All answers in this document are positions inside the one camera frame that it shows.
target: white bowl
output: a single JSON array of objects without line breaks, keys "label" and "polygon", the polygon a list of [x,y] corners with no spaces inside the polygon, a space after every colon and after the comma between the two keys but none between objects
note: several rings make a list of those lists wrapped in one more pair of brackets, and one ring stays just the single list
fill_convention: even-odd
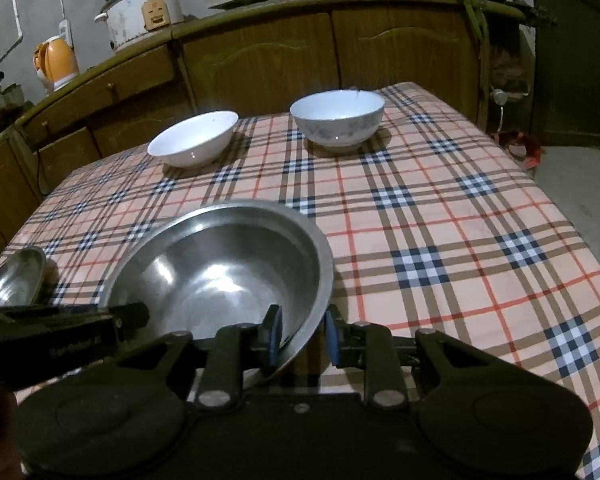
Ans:
[{"label": "white bowl", "polygon": [[298,130],[330,152],[359,148],[382,119],[384,99],[363,90],[332,90],[299,99],[291,105]]},{"label": "white bowl", "polygon": [[214,160],[226,148],[238,114],[209,112],[170,126],[149,143],[151,156],[176,168],[193,168]]}]

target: stainless steel bowl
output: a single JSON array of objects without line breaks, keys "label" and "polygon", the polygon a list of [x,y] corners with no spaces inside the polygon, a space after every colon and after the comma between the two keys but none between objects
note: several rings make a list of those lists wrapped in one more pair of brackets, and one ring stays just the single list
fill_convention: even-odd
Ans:
[{"label": "stainless steel bowl", "polygon": [[142,301],[150,321],[132,346],[176,330],[194,338],[237,323],[260,323],[280,305],[278,368],[304,347],[331,297],[333,257],[312,221],[260,200],[198,209],[145,237],[120,261],[99,306]]},{"label": "stainless steel bowl", "polygon": [[26,247],[0,266],[0,306],[34,304],[45,273],[46,256],[39,247]]}]

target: bowl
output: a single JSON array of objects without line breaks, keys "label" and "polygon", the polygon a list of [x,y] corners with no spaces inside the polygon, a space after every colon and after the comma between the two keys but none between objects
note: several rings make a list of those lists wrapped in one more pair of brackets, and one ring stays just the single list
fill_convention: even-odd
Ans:
[{"label": "bowl", "polygon": [[36,303],[45,273],[46,256],[39,247],[26,247],[0,266],[0,306]]},{"label": "bowl", "polygon": [[383,98],[362,90],[320,92],[291,105],[298,130],[334,153],[358,149],[380,126],[383,110]]},{"label": "bowl", "polygon": [[197,209],[152,231],[117,264],[101,308],[143,302],[150,320],[133,348],[170,332],[211,338],[219,328],[261,323],[282,308],[278,369],[318,327],[333,287],[325,235],[299,212],[244,200]]},{"label": "bowl", "polygon": [[226,148],[238,114],[221,111],[196,115],[155,137],[147,153],[176,168],[194,168],[214,160]]}]

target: dark door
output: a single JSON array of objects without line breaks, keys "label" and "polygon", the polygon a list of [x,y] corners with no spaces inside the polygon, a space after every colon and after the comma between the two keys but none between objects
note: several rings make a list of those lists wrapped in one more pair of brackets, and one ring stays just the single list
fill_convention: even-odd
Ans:
[{"label": "dark door", "polygon": [[600,146],[600,0],[534,0],[557,19],[536,29],[531,131],[543,144]]}]

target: checkered tablecloth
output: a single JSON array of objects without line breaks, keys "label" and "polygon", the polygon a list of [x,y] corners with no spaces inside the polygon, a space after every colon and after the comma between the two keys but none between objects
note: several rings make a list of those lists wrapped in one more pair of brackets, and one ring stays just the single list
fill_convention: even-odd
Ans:
[{"label": "checkered tablecloth", "polygon": [[[146,147],[69,176],[4,256],[35,244],[57,265],[53,303],[95,303],[152,228],[230,198],[309,216],[333,250],[349,322],[397,335],[435,327],[563,384],[590,407],[587,479],[600,478],[600,264],[534,181],[462,115],[412,83],[382,89],[381,129],[359,152],[308,144],[288,114],[242,120],[214,164],[166,169]],[[359,390],[316,337],[273,388]]]}]

